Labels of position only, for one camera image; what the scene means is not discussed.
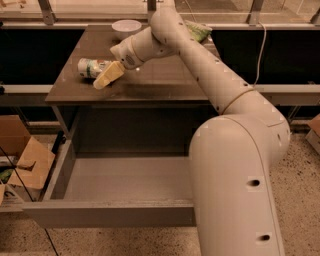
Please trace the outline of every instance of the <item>green object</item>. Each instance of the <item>green object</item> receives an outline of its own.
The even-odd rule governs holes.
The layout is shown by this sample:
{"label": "green object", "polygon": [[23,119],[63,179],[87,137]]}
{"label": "green object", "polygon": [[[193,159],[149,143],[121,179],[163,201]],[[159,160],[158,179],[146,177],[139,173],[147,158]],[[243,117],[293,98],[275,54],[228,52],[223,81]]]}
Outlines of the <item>green object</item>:
{"label": "green object", "polygon": [[7,169],[7,170],[4,170],[2,172],[0,172],[0,180],[6,184],[11,176],[13,172],[13,169]]}
{"label": "green object", "polygon": [[204,39],[206,39],[210,34],[212,29],[208,26],[192,22],[189,20],[185,21],[186,26],[194,40],[197,40],[201,43]]}

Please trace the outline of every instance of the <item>white cable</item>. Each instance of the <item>white cable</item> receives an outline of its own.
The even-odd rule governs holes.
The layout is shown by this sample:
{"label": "white cable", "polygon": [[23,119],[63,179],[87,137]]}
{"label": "white cable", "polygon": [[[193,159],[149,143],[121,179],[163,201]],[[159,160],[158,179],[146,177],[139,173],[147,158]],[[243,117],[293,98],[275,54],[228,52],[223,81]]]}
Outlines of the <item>white cable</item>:
{"label": "white cable", "polygon": [[263,27],[264,34],[263,34],[262,45],[261,45],[259,58],[258,58],[258,63],[257,63],[257,77],[256,77],[256,81],[254,82],[253,86],[255,86],[257,84],[258,80],[259,80],[261,56],[262,56],[263,49],[264,49],[264,44],[265,44],[266,38],[267,38],[267,28],[261,22],[259,22],[259,24]]}
{"label": "white cable", "polygon": [[196,21],[196,18],[194,17],[193,11],[192,11],[192,9],[191,9],[191,6],[190,6],[188,0],[185,0],[185,2],[186,2],[186,4],[188,5],[188,7],[189,7],[189,9],[190,9],[190,13],[191,13],[191,15],[192,15],[193,21],[194,21],[194,22],[197,22],[197,21]]}

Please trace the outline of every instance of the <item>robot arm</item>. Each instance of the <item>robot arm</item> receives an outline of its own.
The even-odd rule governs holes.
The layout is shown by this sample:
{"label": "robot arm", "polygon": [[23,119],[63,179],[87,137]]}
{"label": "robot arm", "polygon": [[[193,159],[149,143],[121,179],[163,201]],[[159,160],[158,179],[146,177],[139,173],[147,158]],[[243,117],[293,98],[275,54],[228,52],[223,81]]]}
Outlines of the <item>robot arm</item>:
{"label": "robot arm", "polygon": [[111,52],[127,69],[177,54],[221,115],[190,145],[195,215],[202,255],[284,255],[269,167],[287,151],[286,119],[252,86],[189,34],[172,8]]}

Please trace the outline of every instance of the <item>cardboard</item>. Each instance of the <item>cardboard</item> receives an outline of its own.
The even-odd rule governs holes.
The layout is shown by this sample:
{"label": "cardboard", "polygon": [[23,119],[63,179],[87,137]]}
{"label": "cardboard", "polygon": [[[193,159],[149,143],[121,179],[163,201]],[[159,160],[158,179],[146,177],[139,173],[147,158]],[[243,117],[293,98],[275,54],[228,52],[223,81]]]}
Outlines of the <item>cardboard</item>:
{"label": "cardboard", "polygon": [[320,114],[309,121],[308,125],[320,137]]}
{"label": "cardboard", "polygon": [[320,114],[308,123],[311,128],[306,139],[310,145],[320,154]]}
{"label": "cardboard", "polygon": [[[0,116],[0,146],[19,158],[16,170],[27,188],[44,187],[55,155],[30,135],[19,116]],[[16,173],[8,184],[22,186]]]}
{"label": "cardboard", "polygon": [[13,189],[11,185],[6,184],[3,201],[0,205],[0,212],[21,212],[22,204],[23,200],[18,193],[16,193],[16,190]]}

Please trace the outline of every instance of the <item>white bowl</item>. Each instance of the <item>white bowl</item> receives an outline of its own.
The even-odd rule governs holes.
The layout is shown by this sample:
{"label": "white bowl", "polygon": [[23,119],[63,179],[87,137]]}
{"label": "white bowl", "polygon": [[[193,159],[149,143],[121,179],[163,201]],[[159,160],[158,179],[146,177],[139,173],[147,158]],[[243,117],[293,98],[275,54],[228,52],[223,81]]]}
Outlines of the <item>white bowl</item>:
{"label": "white bowl", "polygon": [[112,24],[119,40],[123,40],[141,30],[142,24],[136,20],[119,20]]}

